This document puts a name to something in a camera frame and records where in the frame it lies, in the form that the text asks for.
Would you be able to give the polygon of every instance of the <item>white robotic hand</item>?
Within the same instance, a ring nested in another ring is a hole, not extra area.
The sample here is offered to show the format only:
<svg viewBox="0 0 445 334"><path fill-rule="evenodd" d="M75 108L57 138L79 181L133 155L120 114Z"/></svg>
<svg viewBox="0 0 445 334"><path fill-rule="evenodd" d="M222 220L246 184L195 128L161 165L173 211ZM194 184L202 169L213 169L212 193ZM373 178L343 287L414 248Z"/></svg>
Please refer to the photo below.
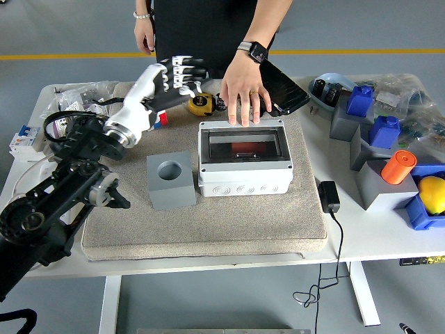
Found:
<svg viewBox="0 0 445 334"><path fill-rule="evenodd" d="M106 121L105 133L132 148L154 124L159 111L202 93L207 77L202 60L192 56L175 56L148 66L128 92L122 109Z"/></svg>

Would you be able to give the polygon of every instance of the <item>gray block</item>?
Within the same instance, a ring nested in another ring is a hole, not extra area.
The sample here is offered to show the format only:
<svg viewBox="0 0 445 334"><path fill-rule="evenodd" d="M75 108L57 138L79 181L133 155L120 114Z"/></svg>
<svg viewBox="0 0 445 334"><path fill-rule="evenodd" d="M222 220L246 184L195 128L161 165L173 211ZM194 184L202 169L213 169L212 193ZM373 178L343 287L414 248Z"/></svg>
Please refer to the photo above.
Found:
<svg viewBox="0 0 445 334"><path fill-rule="evenodd" d="M148 194L155 210L196 205L190 153L147 157Z"/></svg>
<svg viewBox="0 0 445 334"><path fill-rule="evenodd" d="M366 113L366 117L348 115L346 113L349 96L340 96L337 106L332 114L331 130L329 137L340 141L351 141L359 124L374 124L373 104Z"/></svg>
<svg viewBox="0 0 445 334"><path fill-rule="evenodd" d="M402 209L419 192L411 174L397 185L382 179L380 172L387 160L367 161L356 175L363 208L369 211Z"/></svg>
<svg viewBox="0 0 445 334"><path fill-rule="evenodd" d="M368 160L390 159L398 150L398 141L391 148L377 148L369 145L370 124L360 124L349 145L349 168L357 172Z"/></svg>

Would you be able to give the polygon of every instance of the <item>white table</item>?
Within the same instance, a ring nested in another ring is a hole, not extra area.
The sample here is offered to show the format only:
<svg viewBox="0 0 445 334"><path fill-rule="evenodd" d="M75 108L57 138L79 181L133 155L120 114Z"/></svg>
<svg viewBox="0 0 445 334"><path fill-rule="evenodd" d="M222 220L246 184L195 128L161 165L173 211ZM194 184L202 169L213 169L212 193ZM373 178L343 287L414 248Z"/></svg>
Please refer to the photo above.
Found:
<svg viewBox="0 0 445 334"><path fill-rule="evenodd" d="M311 79L313 78L297 78L296 82L307 89ZM351 77L351 79L359 81L365 78ZM29 125L41 125L42 118L39 115L54 97L54 87L60 86L62 85L43 88ZM365 326L380 324L361 261L443 255L445 254L445 228L415 231L411 228L404 209L379 213L366 212L361 207L355 185L357 172L349 169L349 143L330 139L330 113L323 109L311 113L311 106L314 106L312 102L296 113L299 113L315 178L318 181L334 180L337 184L341 207L336 217L344 231L340 260L351 262L350 277ZM0 196L0 208L3 209L6 206L12 195L14 184L31 165L31 162L14 161ZM29 190L34 185L35 180L32 180L32 177L26 178L21 183L23 189L18 189L18 191ZM314 253L100 262L87 261L80 247L81 234L79 233L70 257L50 264L48 267L30 271L26 278L107 276L100 333L113 333L122 275L336 262L340 239L339 228L328 215L326 227L329 237L327 245L323 250Z"/></svg>

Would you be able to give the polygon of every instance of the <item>wristwatch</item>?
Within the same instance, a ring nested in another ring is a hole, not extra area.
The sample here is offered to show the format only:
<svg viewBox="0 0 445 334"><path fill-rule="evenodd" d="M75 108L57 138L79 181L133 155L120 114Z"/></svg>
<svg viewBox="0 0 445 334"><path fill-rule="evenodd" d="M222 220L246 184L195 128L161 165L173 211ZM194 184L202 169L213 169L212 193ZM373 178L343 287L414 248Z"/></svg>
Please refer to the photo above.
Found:
<svg viewBox="0 0 445 334"><path fill-rule="evenodd" d="M259 44L258 42L246 42L243 41L238 47L238 50L244 50L248 52L248 55L255 63L261 64L265 58L267 58L267 48Z"/></svg>

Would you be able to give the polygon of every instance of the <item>power adapter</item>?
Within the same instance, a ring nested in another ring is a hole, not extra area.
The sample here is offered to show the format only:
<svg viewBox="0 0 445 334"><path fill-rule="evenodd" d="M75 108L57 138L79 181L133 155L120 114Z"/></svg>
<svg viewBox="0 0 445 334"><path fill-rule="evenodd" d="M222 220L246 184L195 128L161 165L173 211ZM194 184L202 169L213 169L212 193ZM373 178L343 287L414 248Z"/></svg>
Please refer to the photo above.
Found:
<svg viewBox="0 0 445 334"><path fill-rule="evenodd" d="M321 208L326 214L336 213L340 209L340 199L334 181L322 181L318 186Z"/></svg>

